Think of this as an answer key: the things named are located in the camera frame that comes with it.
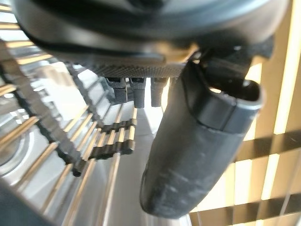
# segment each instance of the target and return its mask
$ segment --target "metal rod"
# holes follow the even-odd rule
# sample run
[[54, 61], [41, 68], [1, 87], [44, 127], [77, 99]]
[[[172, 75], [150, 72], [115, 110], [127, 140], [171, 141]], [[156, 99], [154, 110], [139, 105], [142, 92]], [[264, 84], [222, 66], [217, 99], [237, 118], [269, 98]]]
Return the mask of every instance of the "metal rod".
[[4, 135], [0, 138], [0, 153], [5, 150], [5, 148], [14, 140], [16, 140], [20, 135], [25, 133], [30, 129], [39, 119], [36, 116], [33, 116], [26, 120], [23, 124]]
[[37, 172], [38, 168], [43, 164], [43, 162], [50, 156], [50, 154], [56, 148], [57, 148], [57, 143], [51, 143], [46, 147], [43, 153], [34, 161], [31, 167], [29, 167], [29, 169], [24, 173], [22, 178], [15, 185], [15, 188], [18, 191], [24, 190], [24, 188], [29, 183], [33, 175]]
[[38, 56], [31, 56], [31, 57], [22, 57], [17, 59], [18, 64], [26, 65], [30, 63], [34, 63], [40, 60], [46, 60], [52, 58], [53, 56], [50, 54], [39, 54]]
[[[123, 108], [123, 105], [121, 105], [119, 110], [118, 110], [118, 113], [117, 113], [117, 116], [116, 116], [116, 119], [115, 119], [116, 123], [120, 122], [120, 118], [121, 118], [121, 114], [122, 114], [122, 108]], [[84, 191], [84, 188], [87, 184], [88, 179], [92, 175], [92, 172], [95, 168], [95, 165], [96, 165], [96, 160], [95, 159], [91, 159], [91, 160], [88, 161], [88, 167], [87, 167], [86, 173], [85, 173], [81, 183], [79, 184], [79, 187], [78, 187], [78, 189], [75, 193], [75, 196], [74, 196], [74, 198], [71, 202], [71, 205], [70, 205], [70, 207], [67, 211], [66, 217], [65, 217], [64, 222], [63, 222], [63, 226], [73, 225], [73, 222], [75, 220], [75, 217], [76, 217], [76, 214], [77, 214], [77, 211], [78, 211], [78, 208], [79, 208], [79, 204], [81, 202], [82, 193]]]
[[65, 132], [69, 132], [72, 127], [78, 122], [79, 118], [82, 116], [83, 113], [85, 113], [85, 111], [88, 109], [89, 106], [85, 106], [84, 109], [82, 109], [75, 117], [74, 119], [72, 119], [68, 125], [64, 128]]
[[109, 107], [107, 108], [107, 110], [105, 111], [105, 113], [104, 113], [104, 115], [103, 115], [103, 119], [104, 119], [105, 117], [107, 117], [107, 115], [108, 115], [108, 113], [109, 113], [111, 107], [112, 107], [112, 104], [110, 104]]
[[[95, 132], [95, 134], [93, 135], [88, 147], [86, 148], [85, 150], [85, 153], [84, 154], [88, 154], [88, 156], [90, 155], [92, 149], [93, 149], [93, 146], [95, 144], [95, 141], [96, 141], [96, 138], [99, 134], [99, 131], [100, 129], [97, 129], [97, 131]], [[53, 201], [53, 198], [55, 197], [56, 193], [59, 191], [59, 189], [61, 188], [61, 186], [63, 185], [66, 177], [68, 176], [70, 170], [72, 169], [72, 163], [71, 164], [68, 164], [65, 166], [64, 170], [62, 171], [61, 175], [59, 176], [59, 178], [57, 179], [55, 185], [53, 186], [53, 188], [51, 189], [48, 197], [46, 198], [42, 208], [41, 208], [41, 212], [42, 213], [45, 213], [46, 210], [48, 209], [48, 207], [50, 206], [50, 204], [52, 203]]]
[[0, 23], [0, 30], [19, 30], [19, 29], [20, 29], [19, 25], [15, 23], [6, 23], [6, 22]]
[[19, 48], [19, 47], [26, 47], [26, 46], [32, 46], [33, 42], [29, 40], [24, 41], [8, 41], [5, 43], [7, 48]]
[[[82, 122], [82, 124], [79, 126], [79, 128], [72, 135], [71, 141], [74, 141], [78, 137], [78, 135], [80, 134], [82, 129], [86, 126], [86, 124], [91, 119], [92, 115], [93, 114], [89, 114], [86, 117], [86, 119]], [[94, 127], [95, 126], [93, 126], [93, 124], [92, 124], [91, 128], [88, 130], [87, 134], [85, 135], [85, 137], [82, 139], [80, 145], [78, 146], [78, 151], [81, 150], [83, 144], [87, 141], [87, 138], [91, 134], [91, 132], [93, 131]], [[45, 149], [45, 151], [37, 158], [37, 160], [31, 165], [31, 167], [29, 167], [29, 169], [24, 174], [24, 176], [22, 176], [20, 181], [18, 181], [18, 183], [16, 184], [16, 188], [17, 188], [18, 191], [22, 191], [26, 188], [27, 184], [32, 179], [32, 177], [34, 176], [34, 174], [36, 173], [38, 168], [48, 158], [48, 156], [52, 153], [52, 151], [55, 150], [56, 148], [57, 148], [56, 143], [49, 144], [49, 146]]]
[[95, 126], [97, 125], [97, 122], [93, 122], [87, 133], [85, 134], [84, 138], [81, 140], [80, 144], [77, 146], [77, 150], [81, 151], [84, 144], [87, 142], [88, 138], [90, 137], [91, 133], [93, 132]]
[[84, 129], [84, 127], [87, 125], [87, 123], [90, 121], [90, 119], [92, 118], [93, 114], [90, 113], [87, 115], [87, 117], [85, 118], [85, 120], [80, 124], [80, 126], [77, 128], [77, 130], [73, 133], [73, 135], [71, 136], [71, 141], [75, 141], [76, 138], [80, 135], [80, 133], [82, 132], [82, 130]]
[[[137, 108], [134, 107], [132, 119], [137, 119]], [[129, 140], [134, 140], [135, 137], [135, 126], [130, 127], [130, 132], [128, 135]]]
[[[136, 117], [137, 117], [137, 109], [134, 108], [132, 118], [135, 119]], [[125, 129], [121, 128], [120, 132], [119, 132], [118, 141], [123, 142], [124, 136], [125, 136]], [[108, 225], [108, 219], [110, 216], [110, 211], [111, 211], [111, 206], [112, 206], [113, 193], [114, 193], [114, 189], [115, 189], [119, 163], [120, 163], [120, 153], [115, 153], [113, 155], [112, 163], [110, 166], [109, 181], [106, 185], [104, 201], [102, 203], [101, 208], [99, 208], [98, 219], [95, 224], [96, 226], [107, 226]]]
[[16, 87], [14, 85], [11, 85], [11, 84], [1, 86], [0, 87], [0, 97], [7, 94], [7, 93], [13, 92], [15, 90], [16, 90]]

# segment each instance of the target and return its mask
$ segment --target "metal rack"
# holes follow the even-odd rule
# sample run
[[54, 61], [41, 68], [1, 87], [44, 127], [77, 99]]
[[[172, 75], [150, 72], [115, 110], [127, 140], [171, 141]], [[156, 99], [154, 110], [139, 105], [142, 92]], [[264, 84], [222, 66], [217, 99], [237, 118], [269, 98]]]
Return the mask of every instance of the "metal rack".
[[[11, 9], [8, 5], [1, 4], [0, 12], [11, 13]], [[20, 28], [18, 24], [15, 23], [1, 22], [0, 32], [7, 30], [19, 31]], [[0, 137], [0, 152], [5, 150], [5, 148], [9, 144], [14, 142], [19, 136], [26, 133], [27, 131], [31, 131], [32, 127], [34, 126], [37, 126], [40, 129], [41, 134], [44, 135], [49, 142], [44, 151], [24, 172], [20, 180], [13, 185], [14, 190], [16, 190], [20, 194], [24, 192], [24, 190], [29, 185], [30, 181], [33, 180], [35, 175], [43, 167], [43, 165], [49, 159], [50, 155], [53, 152], [57, 151], [59, 157], [63, 158], [63, 160], [65, 161], [65, 167], [60, 173], [57, 180], [55, 181], [54, 185], [52, 186], [50, 193], [46, 194], [46, 199], [43, 202], [41, 209], [39, 210], [40, 213], [42, 213], [45, 216], [47, 216], [48, 209], [54, 203], [58, 192], [62, 189], [62, 186], [65, 183], [67, 176], [70, 174], [72, 169], [74, 169], [74, 164], [76, 163], [76, 161], [81, 161], [82, 163], [86, 162], [86, 166], [83, 167], [82, 175], [79, 178], [74, 178], [79, 181], [79, 186], [76, 189], [74, 198], [71, 202], [65, 220], [63, 222], [64, 225], [73, 225], [81, 203], [82, 193], [97, 163], [96, 159], [89, 159], [93, 148], [95, 146], [101, 147], [104, 145], [114, 144], [114, 142], [116, 141], [115, 137], [117, 134], [118, 142], [123, 142], [126, 134], [128, 134], [128, 139], [134, 140], [135, 127], [130, 126], [130, 128], [128, 129], [128, 133], [126, 133], [126, 128], [121, 128], [119, 132], [112, 130], [109, 135], [107, 135], [106, 132], [102, 132], [102, 122], [109, 115], [108, 112], [112, 109], [114, 103], [110, 104], [110, 106], [107, 108], [103, 118], [100, 118], [97, 114], [96, 106], [102, 103], [103, 99], [108, 94], [108, 91], [105, 91], [103, 95], [100, 96], [99, 100], [97, 100], [96, 102], [96, 106], [93, 105], [91, 99], [88, 96], [88, 93], [100, 82], [100, 79], [97, 79], [89, 86], [88, 89], [85, 89], [78, 78], [78, 74], [81, 73], [83, 70], [75, 70], [72, 65], [66, 65], [69, 69], [69, 72], [71, 73], [75, 84], [79, 88], [80, 92], [84, 94], [84, 100], [87, 104], [74, 119], [67, 123], [67, 125], [65, 125], [62, 129], [57, 129], [57, 131], [61, 131], [61, 134], [69, 134], [67, 136], [68, 142], [72, 144], [74, 142], [78, 142], [76, 147], [73, 147], [73, 145], [71, 145], [68, 147], [68, 150], [70, 151], [70, 153], [73, 153], [74, 149], [77, 153], [79, 153], [79, 156], [81, 157], [76, 159], [76, 157], [74, 157], [76, 156], [75, 154], [71, 154], [70, 156], [68, 156], [69, 153], [63, 150], [62, 142], [60, 140], [56, 140], [55, 136], [52, 136], [52, 133], [54, 133], [55, 130], [53, 128], [50, 128], [51, 124], [45, 123], [45, 119], [47, 117], [51, 120], [54, 119], [52, 113], [49, 113], [50, 115], [40, 115], [39, 111], [36, 111], [34, 109], [35, 102], [31, 99], [31, 97], [33, 96], [33, 94], [31, 93], [34, 93], [34, 91], [25, 91], [25, 89], [23, 89], [23, 84], [30, 84], [31, 78], [29, 76], [26, 76], [26, 74], [23, 72], [24, 70], [20, 69], [22, 66], [33, 65], [34, 63], [38, 63], [45, 60], [51, 61], [54, 58], [51, 55], [44, 53], [43, 51], [34, 54], [28, 53], [27, 56], [22, 57], [13, 56], [10, 51], [12, 49], [16, 50], [32, 46], [34, 46], [34, 44], [29, 40], [0, 40], [0, 73], [2, 78], [4, 78], [5, 82], [4, 85], [0, 86], [0, 97], [9, 93], [13, 94], [14, 98], [16, 98], [16, 100], [18, 101], [20, 108], [24, 108], [27, 114], [29, 115], [29, 118], [22, 122], [22, 124], [17, 126], [15, 129], [11, 130], [6, 135]], [[16, 82], [14, 84], [7, 83], [8, 80], [6, 79], [5, 74], [10, 74], [12, 77], [16, 75], [15, 78], [12, 78], [12, 81]], [[40, 102], [39, 105], [42, 106], [43, 110], [45, 109], [49, 111], [49, 109], [47, 109], [42, 102]], [[119, 107], [115, 119], [116, 123], [120, 122], [121, 115], [123, 114], [123, 107], [123, 104], [121, 104]], [[136, 119], [136, 116], [137, 109], [133, 108], [131, 118]], [[115, 153], [112, 158], [112, 164], [109, 173], [109, 181], [106, 185], [105, 199], [102, 206], [99, 207], [99, 219], [97, 220], [96, 225], [107, 225], [107, 216], [111, 208], [112, 194], [115, 186], [119, 161], [120, 153]]]

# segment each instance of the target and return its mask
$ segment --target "black plastic tab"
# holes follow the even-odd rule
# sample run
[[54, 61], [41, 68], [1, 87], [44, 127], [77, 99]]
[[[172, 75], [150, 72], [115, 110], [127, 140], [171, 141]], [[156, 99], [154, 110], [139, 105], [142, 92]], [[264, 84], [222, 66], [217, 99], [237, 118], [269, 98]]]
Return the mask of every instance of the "black plastic tab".
[[144, 108], [146, 78], [129, 78], [129, 82], [134, 92], [135, 108]]
[[151, 79], [151, 106], [161, 107], [161, 97], [163, 88], [167, 84], [168, 78], [152, 78]]
[[113, 123], [112, 125], [104, 125], [102, 128], [102, 132], [106, 132], [109, 134], [112, 130], [118, 132], [121, 128], [128, 129], [130, 126], [136, 126], [137, 119], [130, 119], [128, 121], [121, 121], [119, 123]]
[[131, 154], [135, 148], [135, 141], [126, 140], [124, 142], [116, 142], [112, 145], [103, 147], [94, 147], [89, 159], [108, 159], [112, 158], [115, 153]]
[[124, 78], [106, 78], [109, 86], [114, 89], [117, 104], [127, 102], [127, 86]]

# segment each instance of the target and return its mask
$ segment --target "metal wire grill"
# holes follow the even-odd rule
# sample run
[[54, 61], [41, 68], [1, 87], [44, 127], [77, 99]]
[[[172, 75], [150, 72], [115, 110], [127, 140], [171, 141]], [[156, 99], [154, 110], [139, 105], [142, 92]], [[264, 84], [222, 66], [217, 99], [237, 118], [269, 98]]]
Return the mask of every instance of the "metal wire grill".
[[[0, 5], [0, 11], [4, 13], [11, 13], [11, 9], [8, 5]], [[10, 22], [1, 22], [0, 23], [0, 31], [18, 31], [19, 26], [15, 23]], [[0, 41], [0, 65], [2, 63], [9, 64], [12, 70], [6, 71], [7, 67], [4, 67], [2, 70], [2, 75], [4, 73], [13, 73], [16, 71], [19, 73], [18, 80], [23, 82], [29, 82], [33, 87], [32, 90], [39, 93], [41, 100], [43, 100], [43, 105], [47, 106], [51, 109], [51, 117], [60, 121], [60, 127], [62, 130], [68, 134], [68, 139], [70, 142], [74, 143], [76, 151], [81, 153], [81, 158], [87, 161], [87, 166], [84, 168], [84, 171], [79, 178], [72, 177], [72, 183], [69, 183], [69, 189], [63, 195], [61, 191], [63, 187], [66, 186], [66, 181], [70, 178], [71, 170], [73, 167], [73, 163], [66, 163], [63, 169], [58, 174], [58, 177], [53, 180], [52, 185], [50, 186], [50, 192], [45, 193], [44, 200], [39, 203], [39, 211], [43, 215], [50, 217], [50, 212], [52, 206], [55, 205], [56, 202], [61, 202], [63, 204], [68, 205], [66, 199], [71, 194], [71, 190], [75, 190], [73, 192], [74, 197], [70, 202], [70, 206], [67, 209], [67, 212], [64, 216], [63, 225], [73, 225], [77, 213], [79, 211], [79, 206], [82, 202], [82, 194], [91, 178], [91, 174], [96, 166], [97, 161], [95, 159], [89, 160], [90, 153], [93, 147], [104, 146], [104, 145], [112, 145], [116, 141], [123, 142], [125, 139], [134, 139], [135, 134], [135, 127], [131, 126], [128, 131], [125, 131], [125, 128], [121, 128], [118, 132], [112, 130], [110, 134], [106, 134], [106, 132], [101, 132], [101, 124], [102, 121], [105, 120], [106, 122], [113, 123], [113, 122], [120, 122], [121, 118], [124, 119], [136, 119], [137, 109], [133, 107], [133, 103], [121, 104], [119, 105], [119, 109], [116, 111], [116, 106], [113, 104], [108, 105], [108, 101], [104, 101], [106, 99], [106, 95], [108, 91], [104, 91], [103, 95], [100, 96], [98, 100], [96, 100], [95, 105], [93, 101], [89, 97], [89, 92], [91, 92], [98, 84], [100, 84], [100, 79], [97, 78], [92, 84], [88, 86], [86, 89], [81, 81], [79, 81], [79, 74], [83, 72], [85, 69], [80, 67], [75, 69], [72, 65], [68, 65], [69, 71], [72, 73], [72, 77], [75, 80], [76, 85], [80, 85], [79, 90], [81, 93], [85, 93], [84, 99], [86, 101], [86, 105], [77, 115], [70, 121], [64, 121], [62, 116], [58, 112], [55, 104], [47, 99], [47, 92], [43, 87], [35, 87], [36, 84], [39, 82], [39, 75], [35, 73], [37, 68], [40, 68], [44, 65], [48, 65], [49, 63], [57, 62], [55, 58], [51, 55], [44, 53], [38, 47], [34, 46], [32, 42], [29, 40], [1, 40]], [[9, 129], [9, 131], [3, 132], [0, 137], [0, 156], [4, 153], [8, 147], [12, 144], [16, 144], [20, 142], [19, 137], [24, 136], [25, 134], [38, 133], [38, 137], [35, 137], [35, 140], [38, 139], [41, 134], [37, 130], [37, 126], [40, 127], [39, 123], [42, 123], [44, 117], [38, 114], [32, 114], [31, 112], [27, 112], [23, 109], [23, 106], [20, 106], [19, 94], [16, 93], [18, 91], [22, 91], [21, 87], [15, 84], [9, 84], [2, 81], [0, 86], [0, 98], [3, 100], [0, 104], [1, 106], [6, 106], [6, 104], [10, 104], [10, 102], [14, 103], [13, 111], [8, 108], [7, 111], [13, 113], [13, 115], [19, 116], [20, 112], [23, 112], [25, 115], [21, 115], [18, 121], [18, 125], [15, 126], [13, 129]], [[27, 103], [31, 103], [29, 96], [24, 95], [24, 100]], [[100, 118], [97, 110], [97, 106], [101, 105], [102, 117]], [[127, 111], [123, 111], [124, 108], [132, 107], [133, 112], [132, 115], [126, 115], [123, 113]], [[114, 121], [110, 119], [116, 113], [116, 118]], [[45, 167], [48, 161], [53, 161], [52, 156], [53, 153], [57, 150], [60, 145], [59, 141], [55, 140], [48, 140], [49, 144], [46, 145], [43, 151], [39, 151], [39, 155], [35, 157], [35, 159], [28, 163], [28, 167], [22, 173], [20, 179], [15, 183], [12, 182], [13, 188], [21, 194], [24, 194], [26, 197], [26, 192], [29, 190], [29, 187], [32, 181], [35, 180], [39, 172]], [[62, 162], [62, 160], [56, 156], [56, 161]], [[113, 156], [111, 169], [109, 172], [109, 181], [105, 188], [105, 196], [102, 202], [102, 206], [99, 206], [99, 213], [100, 217], [95, 219], [95, 224], [97, 225], [106, 225], [108, 220], [108, 215], [111, 208], [111, 199], [114, 190], [114, 184], [116, 181], [116, 173], [118, 170], [118, 165], [120, 161], [120, 153], [116, 153]], [[56, 213], [53, 214], [53, 220], [56, 223], [59, 223], [59, 220], [56, 219], [56, 216], [60, 214], [61, 205]]]

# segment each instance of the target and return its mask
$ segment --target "black handle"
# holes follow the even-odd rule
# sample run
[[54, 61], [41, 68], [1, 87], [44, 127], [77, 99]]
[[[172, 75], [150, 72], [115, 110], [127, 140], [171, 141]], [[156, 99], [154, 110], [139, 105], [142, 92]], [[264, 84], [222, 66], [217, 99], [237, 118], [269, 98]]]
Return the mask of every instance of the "black handle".
[[233, 81], [210, 80], [189, 62], [174, 85], [142, 178], [147, 213], [179, 218], [193, 209], [234, 158], [262, 106], [255, 82], [235, 91]]

